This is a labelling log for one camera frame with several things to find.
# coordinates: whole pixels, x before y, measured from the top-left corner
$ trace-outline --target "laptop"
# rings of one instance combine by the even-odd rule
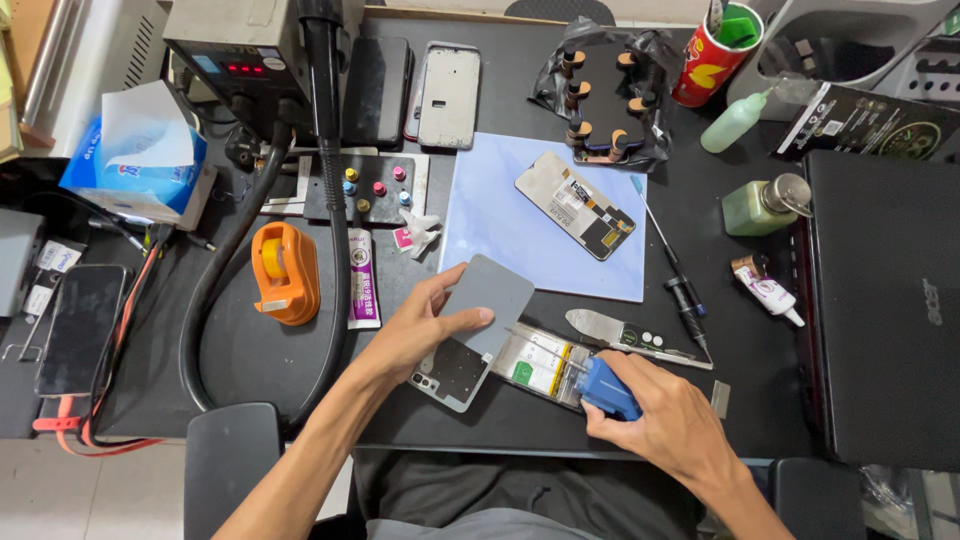
[[[960,166],[814,151],[804,168],[830,449],[960,471]]]

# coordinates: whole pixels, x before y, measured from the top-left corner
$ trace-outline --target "phone screen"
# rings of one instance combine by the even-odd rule
[[[129,274],[124,266],[90,264],[74,266],[60,278],[50,337],[36,375],[38,396],[90,394]]]

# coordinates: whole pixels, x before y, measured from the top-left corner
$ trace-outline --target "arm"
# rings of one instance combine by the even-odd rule
[[[493,319],[493,312],[483,307],[436,316],[446,302],[445,290],[460,280],[466,267],[462,263],[414,287],[214,540],[306,538],[353,444],[387,395],[452,333],[480,328]]]
[[[713,510],[738,540],[793,539],[696,386],[638,355],[604,351],[600,356],[634,393],[643,416],[617,422],[583,402],[587,434],[660,467]]]

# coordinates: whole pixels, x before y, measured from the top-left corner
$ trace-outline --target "black workbench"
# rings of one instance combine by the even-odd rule
[[[374,19],[368,36],[405,37],[417,55],[431,39],[476,46],[482,56],[482,86],[476,129],[562,141],[565,123],[552,112],[525,100],[534,77],[555,49],[563,27]],[[680,36],[679,43],[685,41]],[[712,373],[665,365],[696,384],[709,398],[714,380],[732,386],[724,429],[736,452],[745,457],[809,455],[811,437],[802,415],[794,329],[769,316],[742,285],[733,280],[730,260],[752,251],[772,255],[775,276],[789,287],[787,236],[732,238],[723,230],[720,199],[752,180],[772,180],[796,171],[796,165],[766,157],[785,125],[761,122],[731,149],[714,156],[700,147],[700,133],[716,112],[678,110],[672,122],[674,151],[670,161],[651,174],[649,202],[667,237],[684,259],[689,277],[709,309],[704,325],[716,363]],[[219,189],[239,193],[246,175],[223,156],[228,128],[208,133],[208,158],[217,164]],[[419,152],[407,143],[406,152]],[[427,213],[445,220],[455,158],[430,159]],[[217,243],[234,221],[234,204],[210,201],[199,232]],[[280,325],[256,311],[258,292],[250,268],[252,232],[270,219],[261,216],[239,256],[222,278],[222,291],[207,323],[201,372],[214,401],[221,405],[269,401],[281,413],[295,410],[320,370],[330,327],[332,261],[329,228],[303,219],[287,221],[317,242],[322,305],[318,316],[300,327]],[[139,254],[120,237],[95,235],[87,262],[125,261],[137,265]],[[373,231],[376,287],[381,310],[391,315],[415,282],[436,273],[436,246],[421,262],[398,255],[391,232]],[[659,331],[677,348],[699,354],[677,316],[671,296],[662,289],[672,278],[660,240],[648,228],[642,305],[598,298],[537,292],[524,311],[526,320],[562,334],[576,335],[564,314],[576,307],[600,311]],[[571,242],[571,250],[580,249]],[[184,437],[199,411],[180,387],[178,344],[186,303],[209,253],[177,243],[158,262],[151,290],[140,303],[122,364],[106,401],[101,433]],[[346,358],[369,343],[373,331],[350,333]],[[488,378],[468,412],[458,414],[401,385],[389,397],[360,438],[361,445],[417,449],[521,454],[613,456],[616,448],[591,440],[583,417],[528,394],[496,377]]]

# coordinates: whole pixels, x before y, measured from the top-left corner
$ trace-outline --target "black screwdriver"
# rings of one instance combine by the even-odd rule
[[[707,360],[712,364],[713,358],[710,357],[710,351],[707,350],[707,333],[704,331],[704,327],[701,326],[700,319],[694,314],[693,306],[687,301],[683,285],[684,281],[681,280],[681,278],[674,278],[663,284],[668,291],[673,293],[674,298],[677,299],[677,310],[680,311],[680,318],[684,321],[686,333],[690,334],[690,338],[696,341],[697,345],[700,345],[700,348],[707,354]]]
[[[680,258],[677,257],[677,252],[673,251],[673,248],[667,243],[666,237],[663,236],[663,231],[660,230],[660,225],[657,223],[657,218],[655,218],[654,213],[650,211],[647,198],[643,195],[643,185],[640,183],[640,177],[632,174],[630,175],[630,180],[634,182],[636,192],[639,193],[640,198],[643,199],[643,205],[647,208],[647,215],[650,216],[650,221],[654,222],[654,227],[657,228],[657,233],[660,234],[660,240],[663,240],[663,252],[666,253],[666,259],[670,261],[670,267],[673,268],[673,273],[677,275],[677,279],[679,280],[678,284],[684,287],[686,294],[690,297],[693,308],[697,311],[697,315],[703,317],[707,314],[707,307],[700,301],[700,296],[697,295],[696,289],[693,288],[693,282],[686,276],[686,273],[684,273],[684,267],[680,264]]]

